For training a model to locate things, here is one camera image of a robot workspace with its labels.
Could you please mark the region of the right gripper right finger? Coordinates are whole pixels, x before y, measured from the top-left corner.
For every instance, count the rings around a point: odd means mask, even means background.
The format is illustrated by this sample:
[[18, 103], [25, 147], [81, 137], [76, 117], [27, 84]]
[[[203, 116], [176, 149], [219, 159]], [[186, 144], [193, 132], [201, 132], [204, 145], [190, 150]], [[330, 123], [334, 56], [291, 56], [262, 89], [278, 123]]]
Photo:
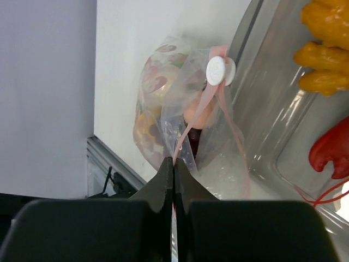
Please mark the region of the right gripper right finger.
[[178, 159], [179, 261], [338, 261], [320, 215], [301, 201], [217, 199]]

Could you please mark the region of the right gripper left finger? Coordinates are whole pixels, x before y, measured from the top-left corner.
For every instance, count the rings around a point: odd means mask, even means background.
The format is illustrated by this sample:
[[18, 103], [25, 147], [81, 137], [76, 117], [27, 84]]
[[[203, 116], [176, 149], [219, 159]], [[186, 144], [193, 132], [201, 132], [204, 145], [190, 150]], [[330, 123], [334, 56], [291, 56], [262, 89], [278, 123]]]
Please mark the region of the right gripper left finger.
[[16, 215], [1, 261], [170, 261], [173, 165], [129, 198], [34, 200]]

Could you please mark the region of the clear pink zip top bag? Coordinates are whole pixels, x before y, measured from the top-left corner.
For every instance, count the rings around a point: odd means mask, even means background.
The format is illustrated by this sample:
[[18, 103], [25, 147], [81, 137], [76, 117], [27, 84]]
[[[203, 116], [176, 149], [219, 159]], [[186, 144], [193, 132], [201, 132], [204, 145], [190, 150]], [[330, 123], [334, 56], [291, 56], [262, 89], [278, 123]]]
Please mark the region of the clear pink zip top bag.
[[[141, 113], [152, 116], [163, 145], [143, 147], [136, 142], [135, 124], [133, 132], [136, 146], [154, 168], [171, 157], [181, 159], [197, 176], [229, 143], [238, 148], [240, 162], [246, 163], [243, 138], [225, 94], [236, 73], [227, 52], [227, 46], [197, 49], [188, 40], [168, 36], [148, 58], [141, 74], [136, 119]], [[172, 62], [184, 64], [179, 69]], [[202, 130], [196, 158], [188, 139], [191, 128]]]

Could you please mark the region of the dark red grape bunch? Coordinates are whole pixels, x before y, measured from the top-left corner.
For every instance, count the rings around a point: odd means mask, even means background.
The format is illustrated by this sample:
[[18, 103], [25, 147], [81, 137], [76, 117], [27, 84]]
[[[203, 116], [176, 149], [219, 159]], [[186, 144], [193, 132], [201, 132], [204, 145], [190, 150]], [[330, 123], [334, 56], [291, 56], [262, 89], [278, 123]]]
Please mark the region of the dark red grape bunch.
[[196, 155], [197, 155], [201, 132], [202, 132], [201, 129], [195, 129], [195, 128], [191, 128], [188, 132], [188, 139], [189, 139], [190, 147], [191, 147], [194, 158], [196, 158]]

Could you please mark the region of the yellow bell pepper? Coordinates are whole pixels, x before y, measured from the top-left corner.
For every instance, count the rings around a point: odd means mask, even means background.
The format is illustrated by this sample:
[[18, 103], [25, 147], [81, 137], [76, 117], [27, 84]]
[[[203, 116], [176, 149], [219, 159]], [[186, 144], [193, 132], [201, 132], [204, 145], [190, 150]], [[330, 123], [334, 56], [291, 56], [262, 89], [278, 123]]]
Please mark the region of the yellow bell pepper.
[[160, 135], [156, 120], [145, 113], [138, 115], [135, 122], [136, 142], [143, 147], [162, 146], [162, 136]]

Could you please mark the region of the clear plastic food container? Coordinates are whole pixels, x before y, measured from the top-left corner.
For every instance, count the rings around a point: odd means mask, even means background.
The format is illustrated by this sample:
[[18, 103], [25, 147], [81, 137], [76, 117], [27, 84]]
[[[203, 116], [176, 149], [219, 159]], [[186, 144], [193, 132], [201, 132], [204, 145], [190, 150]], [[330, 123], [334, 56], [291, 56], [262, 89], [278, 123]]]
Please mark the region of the clear plastic food container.
[[234, 120], [244, 136], [252, 196], [315, 200], [336, 181], [333, 163], [316, 172], [309, 151], [348, 115], [348, 93], [325, 97], [298, 87], [306, 69], [294, 63], [293, 55], [311, 40], [300, 21], [306, 1], [254, 4], [233, 83]]

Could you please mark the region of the red crayfish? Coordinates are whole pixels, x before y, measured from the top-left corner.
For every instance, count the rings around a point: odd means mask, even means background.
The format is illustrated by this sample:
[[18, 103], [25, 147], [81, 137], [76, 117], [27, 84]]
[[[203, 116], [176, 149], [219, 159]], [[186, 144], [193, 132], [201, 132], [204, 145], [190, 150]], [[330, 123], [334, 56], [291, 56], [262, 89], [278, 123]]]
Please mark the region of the red crayfish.
[[343, 118], [321, 135], [309, 150], [308, 163], [314, 171], [322, 172], [330, 162], [333, 164], [330, 179], [337, 181], [337, 184], [325, 190], [316, 199], [306, 198], [299, 185], [294, 184], [300, 197], [313, 208], [334, 203], [348, 195], [346, 191], [333, 198], [327, 198], [330, 193], [348, 183], [348, 117]]

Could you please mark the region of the aluminium mounting rail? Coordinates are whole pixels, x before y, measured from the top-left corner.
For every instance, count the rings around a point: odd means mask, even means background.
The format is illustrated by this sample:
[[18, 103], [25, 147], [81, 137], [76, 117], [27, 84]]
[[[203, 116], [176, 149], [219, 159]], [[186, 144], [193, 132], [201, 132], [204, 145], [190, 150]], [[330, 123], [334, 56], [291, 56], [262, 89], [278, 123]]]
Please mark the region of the aluminium mounting rail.
[[141, 178], [131, 167], [113, 153], [97, 137], [87, 139], [87, 172], [88, 195], [100, 193], [109, 167], [113, 172], [119, 172], [136, 190], [140, 190], [146, 181]]

